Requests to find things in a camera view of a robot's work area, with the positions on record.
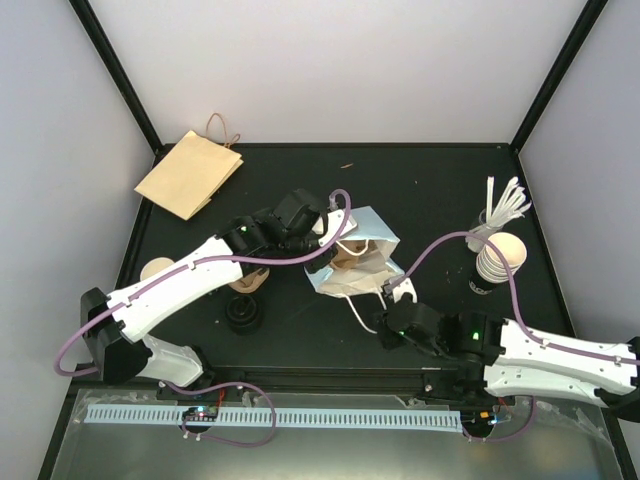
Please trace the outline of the single brown cup carrier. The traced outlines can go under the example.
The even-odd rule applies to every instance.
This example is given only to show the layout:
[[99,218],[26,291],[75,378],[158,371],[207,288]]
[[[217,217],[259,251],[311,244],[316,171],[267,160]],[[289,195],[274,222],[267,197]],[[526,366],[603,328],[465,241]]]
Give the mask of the single brown cup carrier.
[[330,265],[337,270],[353,269],[359,262],[359,258],[365,255],[369,249],[368,240],[338,241],[337,253],[332,258]]

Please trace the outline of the light blue paper bag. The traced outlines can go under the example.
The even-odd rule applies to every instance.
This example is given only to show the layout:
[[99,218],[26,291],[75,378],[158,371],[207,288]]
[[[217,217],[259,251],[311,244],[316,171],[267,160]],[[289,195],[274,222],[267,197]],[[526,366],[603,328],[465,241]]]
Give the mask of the light blue paper bag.
[[369,249],[353,269],[337,270],[329,264],[315,274],[308,274],[314,290],[344,299],[350,307],[354,306],[354,296],[374,294],[382,299],[383,284],[404,274],[404,270],[391,259],[400,238],[372,207],[365,206],[351,211],[336,243],[345,240],[368,240]]

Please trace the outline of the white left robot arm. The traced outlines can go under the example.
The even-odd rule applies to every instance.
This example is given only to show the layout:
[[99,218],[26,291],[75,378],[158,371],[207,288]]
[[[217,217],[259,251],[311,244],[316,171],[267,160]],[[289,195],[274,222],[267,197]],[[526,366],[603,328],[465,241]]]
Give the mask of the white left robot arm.
[[207,397],[215,376],[202,353],[151,336],[162,321],[195,300],[239,281],[261,267],[326,266],[336,243],[357,226],[338,189],[323,205],[298,189],[277,206],[238,216],[196,250],[128,287],[104,293],[94,287],[80,299],[81,333],[93,372],[107,385],[135,377],[172,383],[193,399]]

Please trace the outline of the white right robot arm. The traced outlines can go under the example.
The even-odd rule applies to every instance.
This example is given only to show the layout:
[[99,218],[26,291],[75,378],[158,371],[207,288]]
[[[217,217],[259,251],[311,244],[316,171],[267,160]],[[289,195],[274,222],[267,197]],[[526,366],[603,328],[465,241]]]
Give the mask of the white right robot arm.
[[639,420],[639,340],[590,342],[481,312],[438,313],[404,296],[374,317],[387,350],[411,346],[441,361],[433,379],[442,400],[542,396],[607,408]]

